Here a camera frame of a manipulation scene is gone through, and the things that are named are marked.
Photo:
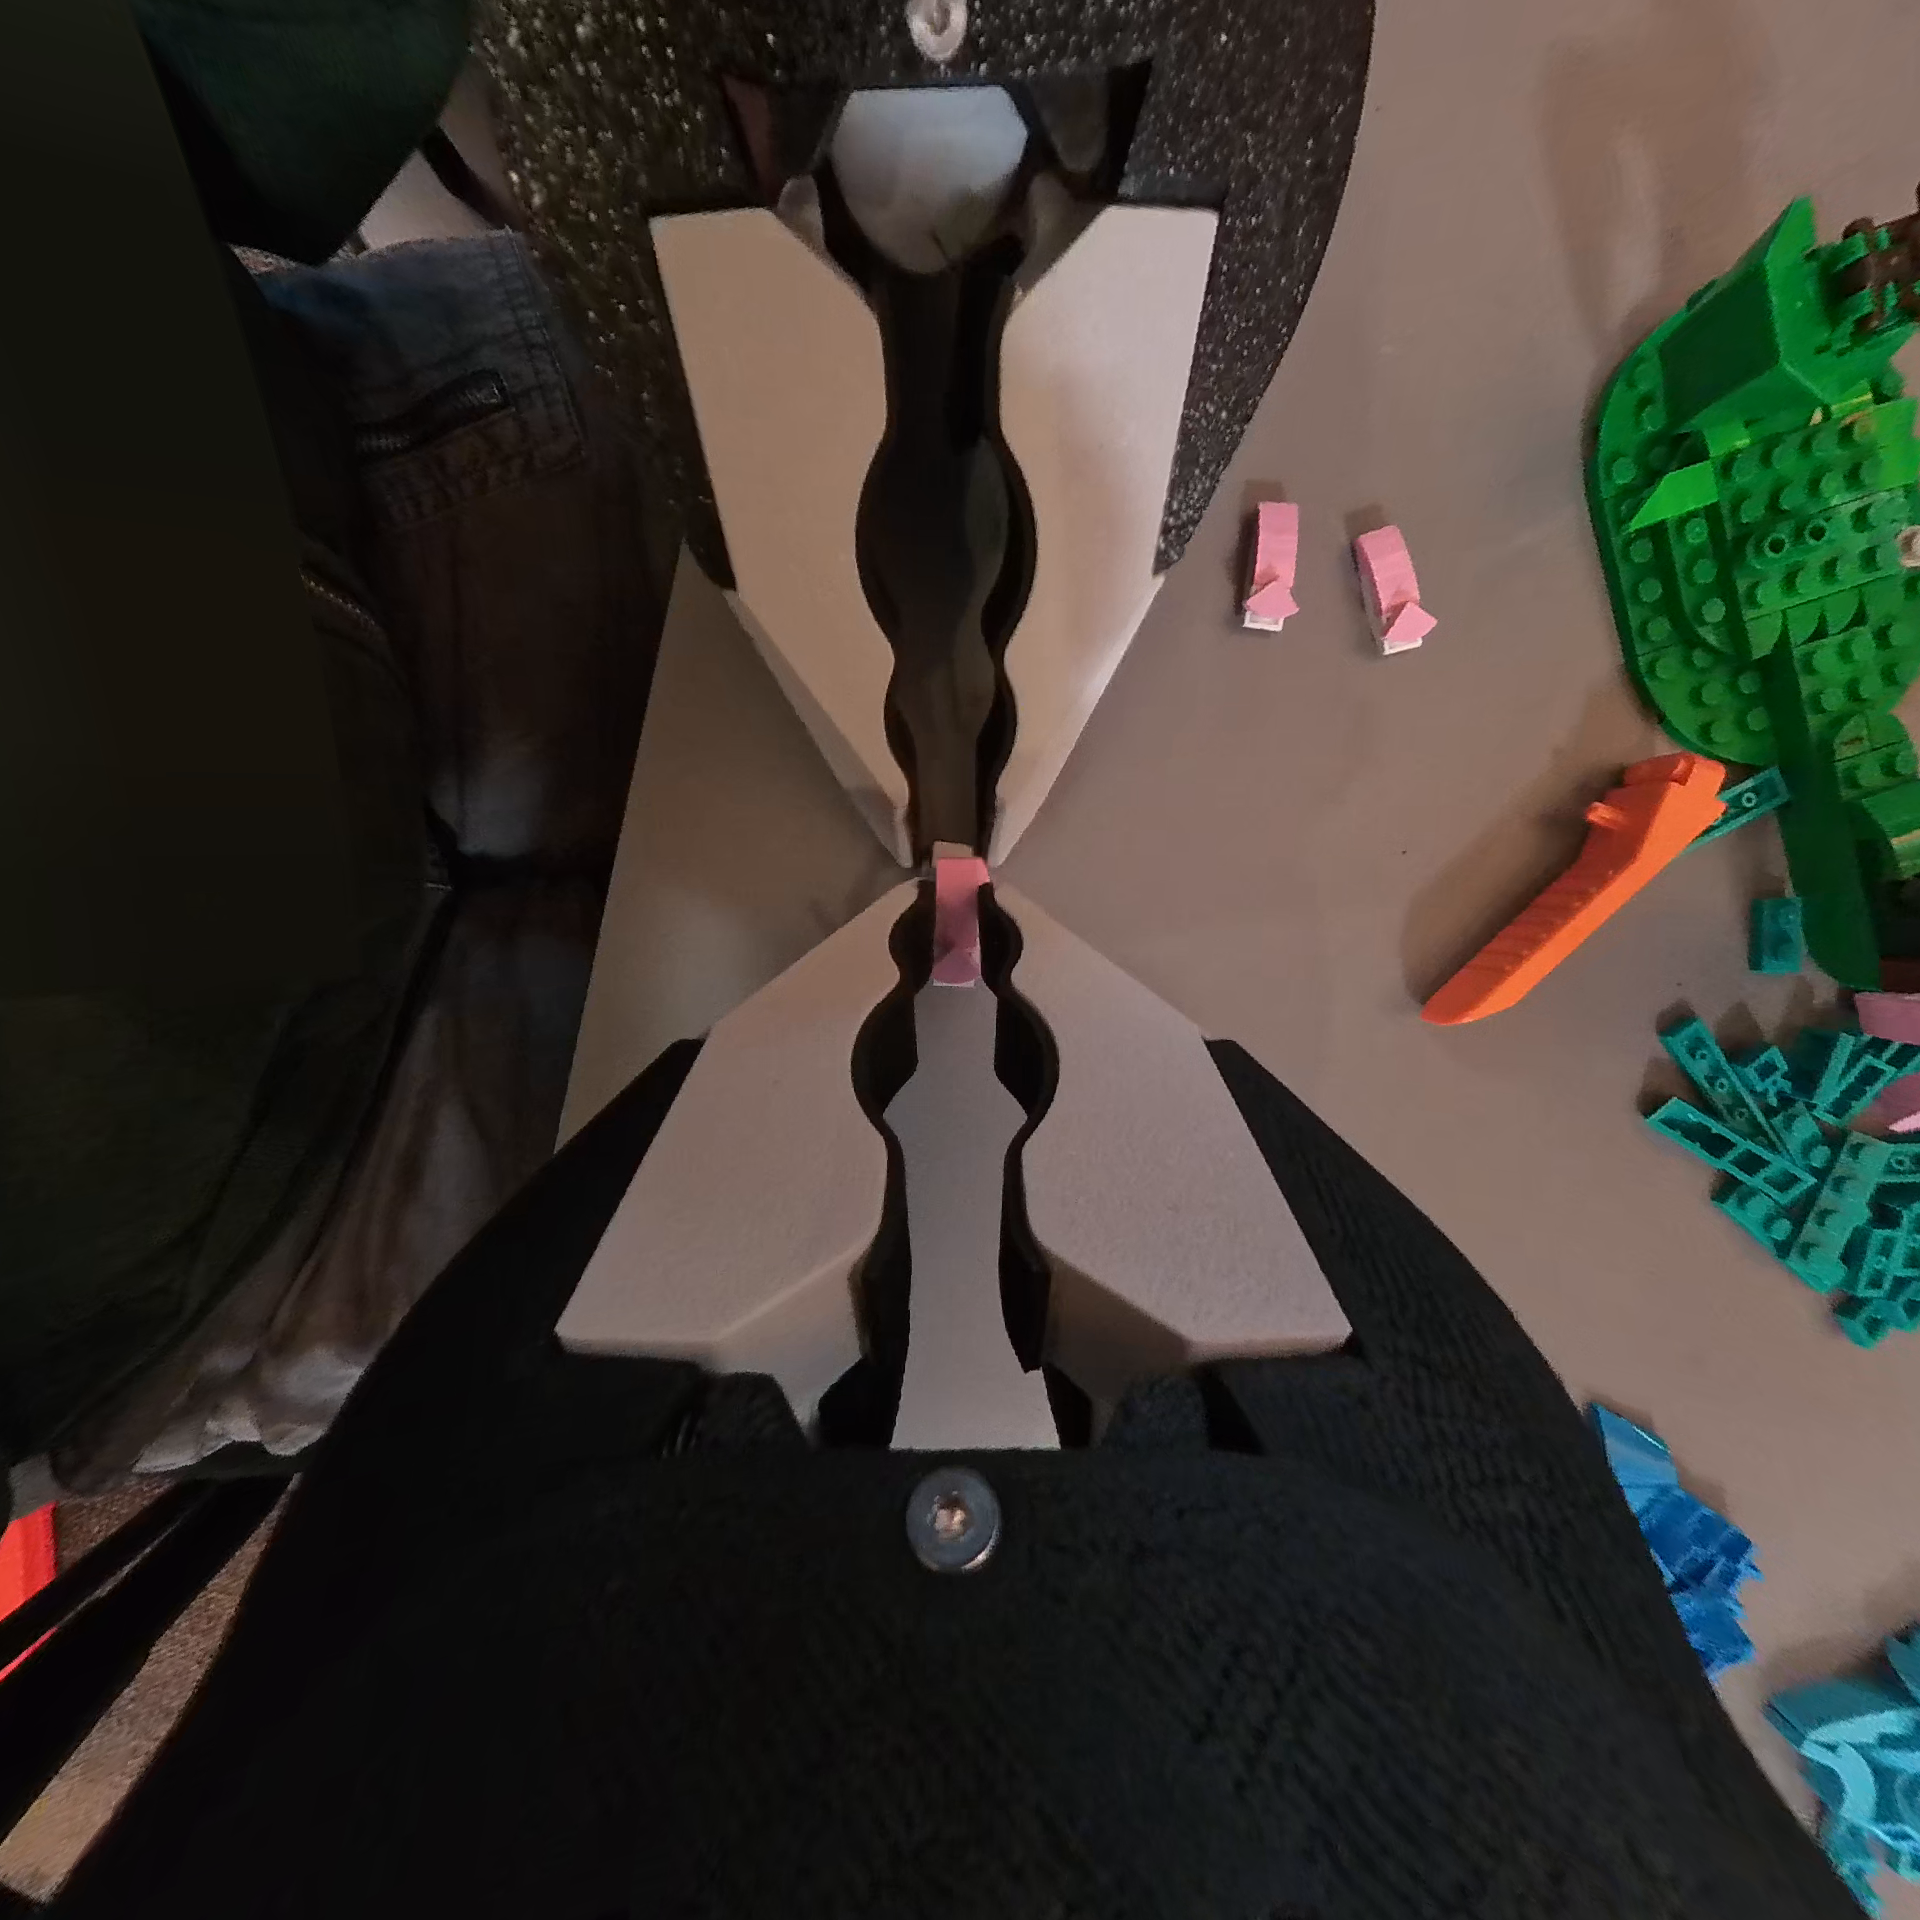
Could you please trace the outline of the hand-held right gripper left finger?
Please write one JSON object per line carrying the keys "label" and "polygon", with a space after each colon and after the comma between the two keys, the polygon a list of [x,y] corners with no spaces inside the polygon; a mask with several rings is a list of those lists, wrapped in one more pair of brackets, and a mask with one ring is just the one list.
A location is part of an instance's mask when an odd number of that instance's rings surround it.
{"label": "hand-held right gripper left finger", "polygon": [[893,887],[711,1029],[559,1313],[567,1350],[767,1375],[801,1418],[857,1363],[887,1150],[854,1047],[918,893]]}

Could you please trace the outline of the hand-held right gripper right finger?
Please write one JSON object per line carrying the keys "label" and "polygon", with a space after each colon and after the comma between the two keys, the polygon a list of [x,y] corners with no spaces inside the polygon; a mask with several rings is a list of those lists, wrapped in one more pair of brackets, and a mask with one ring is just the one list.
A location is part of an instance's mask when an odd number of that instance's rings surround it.
{"label": "hand-held right gripper right finger", "polygon": [[1128,1392],[1352,1335],[1202,1029],[1008,883],[981,898],[1005,1150],[998,1305],[1068,1441]]}

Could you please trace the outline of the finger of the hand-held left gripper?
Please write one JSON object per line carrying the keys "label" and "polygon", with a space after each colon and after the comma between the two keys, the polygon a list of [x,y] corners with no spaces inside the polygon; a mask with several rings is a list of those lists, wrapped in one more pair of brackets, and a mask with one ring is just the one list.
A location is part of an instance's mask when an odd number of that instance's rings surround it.
{"label": "finger of the hand-held left gripper", "polygon": [[918,862],[918,751],[900,709],[913,623],[869,493],[890,397],[869,235],[825,179],[770,206],[653,217],[727,601],[879,848]]}
{"label": "finger of the hand-held left gripper", "polygon": [[1212,207],[1114,202],[1008,243],[982,304],[961,527],[966,833],[1036,823],[1160,589]]}

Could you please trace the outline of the pile of teal lego bricks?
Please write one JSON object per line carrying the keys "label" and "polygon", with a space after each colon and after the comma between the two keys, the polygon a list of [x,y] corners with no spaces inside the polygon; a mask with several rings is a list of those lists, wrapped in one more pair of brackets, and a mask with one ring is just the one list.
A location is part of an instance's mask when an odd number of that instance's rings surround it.
{"label": "pile of teal lego bricks", "polygon": [[1917,1328],[1917,1047],[1855,1021],[1722,1047],[1697,1017],[1658,1045],[1686,1095],[1647,1129],[1712,1171],[1712,1203],[1871,1350]]}

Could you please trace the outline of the green lego build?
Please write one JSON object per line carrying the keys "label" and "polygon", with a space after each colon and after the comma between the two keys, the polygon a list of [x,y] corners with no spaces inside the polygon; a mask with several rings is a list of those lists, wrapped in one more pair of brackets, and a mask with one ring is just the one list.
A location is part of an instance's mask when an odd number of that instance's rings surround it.
{"label": "green lego build", "polygon": [[1636,344],[1591,417],[1622,664],[1673,743],[1776,769],[1820,971],[1914,991],[1917,215],[1792,201]]}

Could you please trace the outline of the teal lego wedge plate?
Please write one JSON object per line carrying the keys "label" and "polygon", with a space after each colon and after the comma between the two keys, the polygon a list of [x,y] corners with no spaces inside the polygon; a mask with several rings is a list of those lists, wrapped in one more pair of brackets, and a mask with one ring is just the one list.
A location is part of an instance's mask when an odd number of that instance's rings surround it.
{"label": "teal lego wedge plate", "polygon": [[1696,833],[1696,845],[1708,845],[1722,833],[1740,831],[1781,810],[1790,802],[1790,786],[1782,769],[1769,765],[1736,783],[1722,786],[1719,800],[1721,813]]}

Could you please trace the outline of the pile of light blue lego bricks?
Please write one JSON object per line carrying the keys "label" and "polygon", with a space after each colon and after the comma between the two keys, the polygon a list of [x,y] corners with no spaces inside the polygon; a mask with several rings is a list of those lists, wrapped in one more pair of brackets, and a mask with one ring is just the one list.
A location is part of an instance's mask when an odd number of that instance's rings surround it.
{"label": "pile of light blue lego bricks", "polygon": [[1884,1873],[1917,1882],[1917,1622],[1884,1640],[1871,1671],[1792,1686],[1764,1717],[1815,1792],[1828,1865],[1881,1915]]}

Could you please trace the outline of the grey denim garment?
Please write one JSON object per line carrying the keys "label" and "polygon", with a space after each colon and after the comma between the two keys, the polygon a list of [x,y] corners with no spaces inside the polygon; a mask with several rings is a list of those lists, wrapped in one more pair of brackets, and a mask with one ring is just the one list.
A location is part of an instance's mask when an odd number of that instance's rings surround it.
{"label": "grey denim garment", "polygon": [[452,851],[606,877],[673,560],[534,254],[490,231],[256,287],[342,413],[354,569]]}

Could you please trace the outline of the white cloth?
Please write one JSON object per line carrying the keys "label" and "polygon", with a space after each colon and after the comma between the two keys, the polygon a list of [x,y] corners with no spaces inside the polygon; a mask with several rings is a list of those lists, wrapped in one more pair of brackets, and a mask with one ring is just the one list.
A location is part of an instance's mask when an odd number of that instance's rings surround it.
{"label": "white cloth", "polygon": [[548,1159],[639,723],[488,775],[350,1151],[224,1302],[50,1455],[65,1491],[322,1439],[441,1269]]}

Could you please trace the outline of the orange brick separator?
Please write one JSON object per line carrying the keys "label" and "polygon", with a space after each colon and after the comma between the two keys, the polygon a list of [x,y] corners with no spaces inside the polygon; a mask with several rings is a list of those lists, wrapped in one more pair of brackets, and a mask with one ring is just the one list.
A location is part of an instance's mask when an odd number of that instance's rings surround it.
{"label": "orange brick separator", "polygon": [[1645,890],[1726,810],[1722,765],[1693,751],[1630,762],[1585,806],[1585,837],[1560,871],[1426,1000],[1426,1023],[1511,1010]]}

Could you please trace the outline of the dark green jacket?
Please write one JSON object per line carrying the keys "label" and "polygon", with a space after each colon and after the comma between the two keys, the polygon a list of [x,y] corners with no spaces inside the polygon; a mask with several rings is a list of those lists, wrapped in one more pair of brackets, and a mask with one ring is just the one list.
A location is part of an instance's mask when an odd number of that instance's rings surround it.
{"label": "dark green jacket", "polygon": [[306,1223],[441,903],[330,378],[135,3],[5,3],[5,1498]]}

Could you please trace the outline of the black chair leg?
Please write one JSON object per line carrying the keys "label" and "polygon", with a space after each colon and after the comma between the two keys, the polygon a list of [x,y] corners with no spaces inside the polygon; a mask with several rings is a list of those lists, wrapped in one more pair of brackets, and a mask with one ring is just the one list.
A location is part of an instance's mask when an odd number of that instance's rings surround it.
{"label": "black chair leg", "polygon": [[2,1621],[5,1822],[55,1777],[287,1485],[178,1483]]}

